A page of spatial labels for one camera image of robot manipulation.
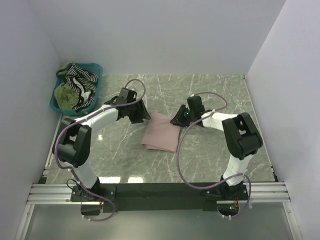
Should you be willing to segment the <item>pink tank top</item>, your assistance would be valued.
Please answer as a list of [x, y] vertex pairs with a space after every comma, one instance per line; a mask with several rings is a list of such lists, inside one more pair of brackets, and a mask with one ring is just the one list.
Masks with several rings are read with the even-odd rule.
[[171, 116], [158, 112], [151, 114], [141, 144], [148, 150], [175, 153], [179, 144], [180, 127], [171, 124]]

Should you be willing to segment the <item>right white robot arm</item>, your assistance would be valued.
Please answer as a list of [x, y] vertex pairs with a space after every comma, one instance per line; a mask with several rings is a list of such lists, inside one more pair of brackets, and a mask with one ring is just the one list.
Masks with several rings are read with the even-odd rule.
[[198, 125], [224, 133], [227, 149], [230, 153], [227, 168], [216, 184], [220, 196], [230, 200], [240, 194], [245, 173], [250, 160], [263, 146], [262, 137], [249, 113], [219, 113], [215, 109], [206, 110], [199, 95], [187, 98], [170, 121], [172, 125], [186, 127]]

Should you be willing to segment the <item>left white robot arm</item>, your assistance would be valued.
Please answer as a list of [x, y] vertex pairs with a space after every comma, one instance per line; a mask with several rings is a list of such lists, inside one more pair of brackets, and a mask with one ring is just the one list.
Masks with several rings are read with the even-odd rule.
[[97, 110], [76, 119], [65, 118], [59, 126], [52, 148], [55, 162], [60, 169], [68, 170], [74, 177], [82, 195], [88, 201], [102, 198], [100, 180], [89, 165], [92, 133], [122, 118], [132, 124], [150, 120], [143, 97], [126, 87], [119, 95], [105, 102]]

